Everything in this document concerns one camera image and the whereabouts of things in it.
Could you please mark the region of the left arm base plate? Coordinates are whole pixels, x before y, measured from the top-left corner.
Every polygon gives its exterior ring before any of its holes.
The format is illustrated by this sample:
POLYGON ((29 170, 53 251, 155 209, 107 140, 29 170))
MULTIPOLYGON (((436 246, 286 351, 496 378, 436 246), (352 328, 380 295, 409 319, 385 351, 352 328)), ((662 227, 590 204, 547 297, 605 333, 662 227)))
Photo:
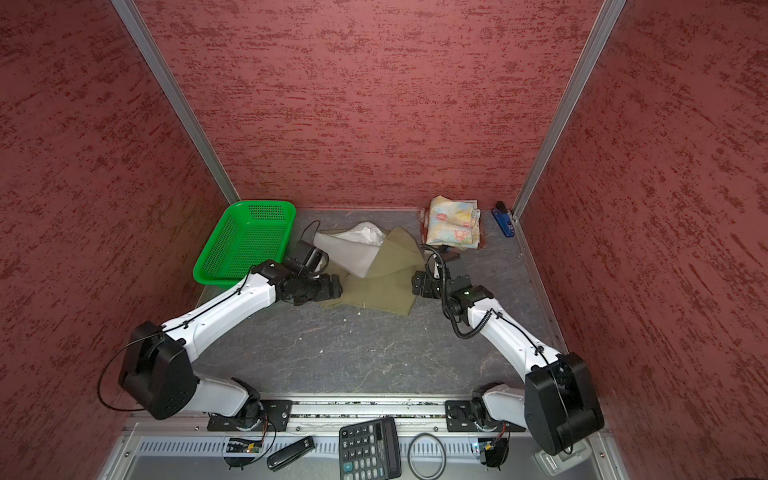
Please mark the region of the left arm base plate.
POLYGON ((251 400, 235 416, 210 414, 207 430, 250 433, 272 427, 277 432, 283 432, 287 428, 292 406, 290 400, 251 400))

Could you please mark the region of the floral pastel skirt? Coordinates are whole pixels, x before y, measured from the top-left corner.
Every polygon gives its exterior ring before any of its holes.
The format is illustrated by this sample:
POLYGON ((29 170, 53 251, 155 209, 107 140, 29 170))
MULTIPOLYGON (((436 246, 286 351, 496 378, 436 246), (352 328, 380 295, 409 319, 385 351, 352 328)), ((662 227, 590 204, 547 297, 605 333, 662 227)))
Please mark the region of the floral pastel skirt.
POLYGON ((476 200, 454 201, 437 196, 431 200, 428 210, 425 243, 477 249, 480 244, 480 217, 476 200))

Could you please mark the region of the olive green skirt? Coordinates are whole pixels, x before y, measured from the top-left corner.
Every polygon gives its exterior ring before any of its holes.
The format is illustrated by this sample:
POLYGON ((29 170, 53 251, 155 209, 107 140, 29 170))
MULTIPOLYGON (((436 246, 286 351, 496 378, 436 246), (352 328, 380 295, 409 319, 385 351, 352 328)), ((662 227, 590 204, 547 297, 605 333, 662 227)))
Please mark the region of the olive green skirt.
POLYGON ((411 278, 424 267, 424 258, 408 231, 385 231, 365 221, 347 230, 320 231, 313 243, 328 254, 326 272, 338 276, 342 287, 341 296, 323 301, 323 308, 349 305, 410 314, 416 300, 411 278))

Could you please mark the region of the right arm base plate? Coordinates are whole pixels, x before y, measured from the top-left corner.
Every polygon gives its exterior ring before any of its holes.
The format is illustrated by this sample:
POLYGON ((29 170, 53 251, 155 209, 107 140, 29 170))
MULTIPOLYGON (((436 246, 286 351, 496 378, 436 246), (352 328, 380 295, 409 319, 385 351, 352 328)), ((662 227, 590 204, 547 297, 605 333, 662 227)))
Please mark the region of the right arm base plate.
POLYGON ((448 400, 444 404, 446 424, 449 432, 484 432, 490 434, 525 432, 519 425, 492 418, 484 403, 471 400, 448 400))

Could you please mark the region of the red plaid skirt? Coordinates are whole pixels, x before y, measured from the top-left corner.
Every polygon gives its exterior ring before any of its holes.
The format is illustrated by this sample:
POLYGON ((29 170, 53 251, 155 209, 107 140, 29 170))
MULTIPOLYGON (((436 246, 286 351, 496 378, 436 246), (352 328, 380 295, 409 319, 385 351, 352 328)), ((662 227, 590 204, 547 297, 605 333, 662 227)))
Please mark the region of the red plaid skirt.
POLYGON ((430 211, 426 214, 424 242, 458 249, 478 249, 482 243, 480 211, 430 211))

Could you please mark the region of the green plastic basket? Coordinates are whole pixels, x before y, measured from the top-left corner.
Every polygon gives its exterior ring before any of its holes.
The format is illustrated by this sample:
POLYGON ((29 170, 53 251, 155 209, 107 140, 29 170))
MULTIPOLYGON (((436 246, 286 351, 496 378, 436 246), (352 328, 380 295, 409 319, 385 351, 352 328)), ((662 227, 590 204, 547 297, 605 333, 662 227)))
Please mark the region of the green plastic basket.
POLYGON ((202 285, 230 288, 249 268, 265 260, 283 260, 296 218, 287 201, 248 200, 223 213, 193 268, 202 285))

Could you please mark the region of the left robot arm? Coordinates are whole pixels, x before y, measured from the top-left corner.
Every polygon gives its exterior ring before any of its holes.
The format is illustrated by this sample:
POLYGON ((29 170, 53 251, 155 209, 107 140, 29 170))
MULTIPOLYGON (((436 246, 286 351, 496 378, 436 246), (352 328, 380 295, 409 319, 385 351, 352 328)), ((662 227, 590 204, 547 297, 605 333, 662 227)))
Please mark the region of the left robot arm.
POLYGON ((220 337, 275 303, 301 306, 339 298, 336 274, 267 260, 251 266, 232 288, 161 325, 144 322, 117 351, 118 385, 156 420, 202 412, 240 431, 266 429, 260 393, 247 382, 195 372, 194 362, 220 337))

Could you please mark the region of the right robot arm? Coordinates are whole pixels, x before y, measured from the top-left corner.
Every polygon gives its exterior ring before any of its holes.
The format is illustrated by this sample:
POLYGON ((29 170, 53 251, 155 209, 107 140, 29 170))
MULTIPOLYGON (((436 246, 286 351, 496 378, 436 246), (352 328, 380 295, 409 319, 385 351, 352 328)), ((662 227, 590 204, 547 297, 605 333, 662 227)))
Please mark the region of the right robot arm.
POLYGON ((454 334, 484 336, 508 361, 524 388, 489 385, 470 401, 469 418, 478 426, 511 424, 526 429, 547 454, 573 454, 578 442, 601 430, 604 417, 586 362, 563 354, 514 320, 485 287, 466 276, 416 272, 413 293, 438 299, 454 334))

